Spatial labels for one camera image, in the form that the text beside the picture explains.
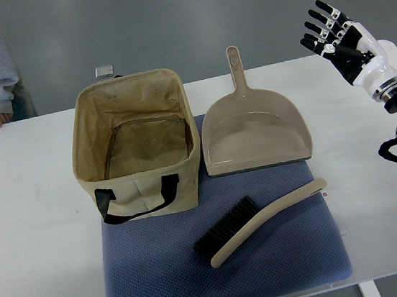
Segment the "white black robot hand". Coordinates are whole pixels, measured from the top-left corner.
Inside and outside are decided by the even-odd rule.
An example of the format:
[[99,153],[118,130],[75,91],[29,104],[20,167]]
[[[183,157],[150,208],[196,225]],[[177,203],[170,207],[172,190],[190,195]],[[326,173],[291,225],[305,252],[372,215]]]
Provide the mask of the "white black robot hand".
[[316,0],[308,10],[313,22],[300,43],[328,60],[351,86],[363,88],[377,102],[397,94],[397,70],[379,42],[358,22],[328,3]]

